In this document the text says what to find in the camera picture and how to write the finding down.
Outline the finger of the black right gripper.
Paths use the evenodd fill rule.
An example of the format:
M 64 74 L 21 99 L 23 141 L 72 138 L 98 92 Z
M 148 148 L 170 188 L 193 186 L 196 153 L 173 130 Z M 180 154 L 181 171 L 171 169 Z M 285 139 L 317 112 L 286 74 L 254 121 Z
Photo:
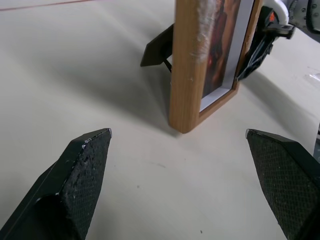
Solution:
M 272 47 L 273 36 L 271 34 L 256 32 L 253 36 L 249 51 L 245 55 L 244 63 L 235 79 L 237 81 L 245 79 L 259 68 L 266 56 L 270 54 Z

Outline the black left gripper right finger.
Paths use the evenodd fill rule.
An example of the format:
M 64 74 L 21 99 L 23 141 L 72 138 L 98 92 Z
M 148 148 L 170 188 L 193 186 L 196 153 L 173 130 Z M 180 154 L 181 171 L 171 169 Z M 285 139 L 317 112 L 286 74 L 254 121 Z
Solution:
M 297 141 L 247 129 L 262 192 L 288 240 L 320 238 L 320 164 Z

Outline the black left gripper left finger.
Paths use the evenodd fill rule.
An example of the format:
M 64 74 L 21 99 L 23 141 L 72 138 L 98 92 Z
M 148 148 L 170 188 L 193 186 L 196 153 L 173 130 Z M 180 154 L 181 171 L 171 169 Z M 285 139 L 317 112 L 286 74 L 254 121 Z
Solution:
M 84 240 L 102 189 L 110 128 L 73 139 L 0 230 L 2 240 Z

